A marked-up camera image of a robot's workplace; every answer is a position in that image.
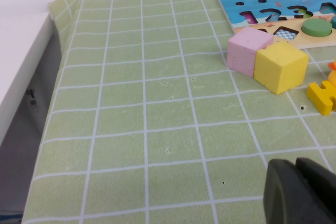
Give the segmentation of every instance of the yellow toy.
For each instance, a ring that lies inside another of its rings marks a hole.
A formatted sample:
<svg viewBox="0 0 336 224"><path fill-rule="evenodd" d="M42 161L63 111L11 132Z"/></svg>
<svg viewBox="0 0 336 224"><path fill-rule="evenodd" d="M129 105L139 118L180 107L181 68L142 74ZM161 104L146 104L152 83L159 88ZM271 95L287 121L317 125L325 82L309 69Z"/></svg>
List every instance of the yellow toy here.
<svg viewBox="0 0 336 224"><path fill-rule="evenodd" d="M256 54L253 78L274 94L283 93L304 81L309 56L285 41Z"/></svg>
<svg viewBox="0 0 336 224"><path fill-rule="evenodd" d="M307 97L322 115L329 115L332 109L336 111L336 59L328 66L332 69L328 81L322 81L321 88L310 83L307 89Z"/></svg>

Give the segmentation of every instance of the wooden puzzle board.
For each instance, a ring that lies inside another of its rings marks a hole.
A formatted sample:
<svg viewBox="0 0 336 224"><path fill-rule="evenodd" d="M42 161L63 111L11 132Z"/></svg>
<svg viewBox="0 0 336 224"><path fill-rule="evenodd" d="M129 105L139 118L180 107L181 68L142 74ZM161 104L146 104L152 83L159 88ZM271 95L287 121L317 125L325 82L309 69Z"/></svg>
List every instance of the wooden puzzle board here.
<svg viewBox="0 0 336 224"><path fill-rule="evenodd" d="M298 48L336 45L336 30L329 36L312 37L302 32L307 18L328 21L336 14L334 0L218 0L234 33L246 26L278 35Z"/></svg>

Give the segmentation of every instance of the pink foam cube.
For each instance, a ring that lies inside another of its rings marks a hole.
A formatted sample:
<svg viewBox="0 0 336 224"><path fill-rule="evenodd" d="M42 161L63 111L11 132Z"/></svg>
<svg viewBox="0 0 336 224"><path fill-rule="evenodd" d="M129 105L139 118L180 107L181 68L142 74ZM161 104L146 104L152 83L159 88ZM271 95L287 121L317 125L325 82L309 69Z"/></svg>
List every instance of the pink foam cube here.
<svg viewBox="0 0 336 224"><path fill-rule="evenodd" d="M227 66L253 78L256 53L273 44L273 35L245 27L228 41Z"/></svg>

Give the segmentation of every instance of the grid pattern tablecloth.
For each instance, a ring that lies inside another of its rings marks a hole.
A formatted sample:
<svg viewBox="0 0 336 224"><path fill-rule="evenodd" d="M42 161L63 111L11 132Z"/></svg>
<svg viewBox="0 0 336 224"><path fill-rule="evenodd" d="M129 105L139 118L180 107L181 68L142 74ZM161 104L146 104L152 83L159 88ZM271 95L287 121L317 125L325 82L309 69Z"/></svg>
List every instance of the grid pattern tablecloth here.
<svg viewBox="0 0 336 224"><path fill-rule="evenodd" d="M335 116L225 66L217 0L56 0L62 62L24 223L263 223L267 162L336 170Z"/></svg>

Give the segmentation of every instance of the number puzzle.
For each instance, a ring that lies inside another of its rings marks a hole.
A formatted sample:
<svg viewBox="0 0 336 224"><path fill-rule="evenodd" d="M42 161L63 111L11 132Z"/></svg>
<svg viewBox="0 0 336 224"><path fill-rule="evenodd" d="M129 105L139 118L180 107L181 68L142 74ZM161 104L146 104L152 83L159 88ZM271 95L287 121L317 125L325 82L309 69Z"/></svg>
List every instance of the number puzzle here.
<svg viewBox="0 0 336 224"><path fill-rule="evenodd" d="M300 49L336 45L336 0L218 1L234 33L250 26Z"/></svg>

